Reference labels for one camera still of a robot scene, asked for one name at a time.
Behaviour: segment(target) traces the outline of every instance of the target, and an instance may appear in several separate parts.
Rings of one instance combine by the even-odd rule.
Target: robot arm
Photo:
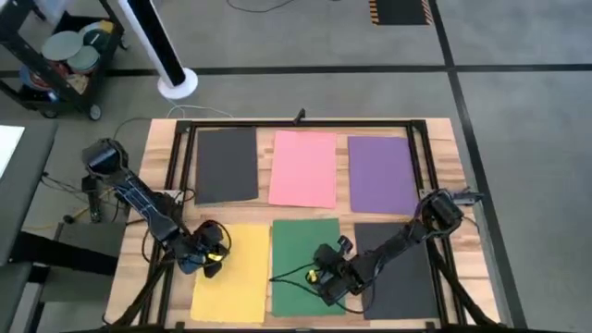
[[[382,268],[393,258],[425,240],[450,235],[460,226],[463,212],[454,204],[447,191],[438,190],[422,200],[415,217],[389,240],[372,251],[358,253],[346,260],[343,255],[352,243],[341,236],[337,252],[322,244],[314,253],[314,264],[306,280],[327,305],[333,305],[345,294],[361,293],[371,286]]]
[[[148,224],[165,253],[172,253],[185,274],[200,267],[207,277],[220,268],[228,254],[220,242],[224,236],[218,224],[206,221],[192,234],[181,220],[182,205],[166,193],[154,192],[128,169],[128,154],[119,142],[103,139],[82,152],[89,174],[112,186]]]

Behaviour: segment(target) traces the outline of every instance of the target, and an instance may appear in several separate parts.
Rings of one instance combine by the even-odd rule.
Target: white pole
[[[158,19],[158,24],[160,24],[162,30],[165,32],[166,41],[170,44],[171,49],[173,50],[174,57],[177,60],[177,63],[180,64],[179,57],[177,56],[175,48],[173,47],[173,45],[170,42],[170,39],[168,38],[167,31],[165,30],[162,20],[158,16],[158,12],[154,7],[154,3],[152,2],[152,0],[142,1],[150,2],[152,10],[154,11],[156,18]],[[160,75],[160,79],[158,80],[158,91],[167,99],[181,99],[191,95],[197,89],[198,85],[198,78],[195,72],[188,68],[183,68],[183,73],[185,74],[185,81],[175,86],[171,81],[171,78],[168,75],[164,65],[160,61],[157,50],[155,50],[154,47],[150,44],[150,40],[148,39],[148,36],[146,35],[146,32],[144,31],[144,28],[142,27],[141,23],[138,21],[136,14],[132,10],[129,0],[119,0],[119,5],[121,6],[121,9],[123,9],[123,13],[128,18],[129,24],[138,35],[138,38],[144,46],[146,53],[150,57],[150,60],[152,60],[154,67]]]

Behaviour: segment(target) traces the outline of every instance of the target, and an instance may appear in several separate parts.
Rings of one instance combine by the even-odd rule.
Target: dark gray paper
[[[397,233],[401,223],[357,223],[354,226],[358,253],[375,249]],[[427,248],[417,245],[391,260],[376,279],[375,299],[364,319],[437,318]],[[362,294],[363,304],[372,298],[372,287]]]
[[[255,199],[257,179],[255,129],[197,132],[197,204]]]

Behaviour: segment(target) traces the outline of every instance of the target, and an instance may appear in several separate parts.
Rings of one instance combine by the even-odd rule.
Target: pink paper
[[[335,208],[337,134],[276,132],[269,203]]]

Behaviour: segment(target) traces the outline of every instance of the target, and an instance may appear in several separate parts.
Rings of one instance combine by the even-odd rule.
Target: purple paper
[[[351,210],[412,216],[417,189],[407,139],[351,136],[348,148]]]

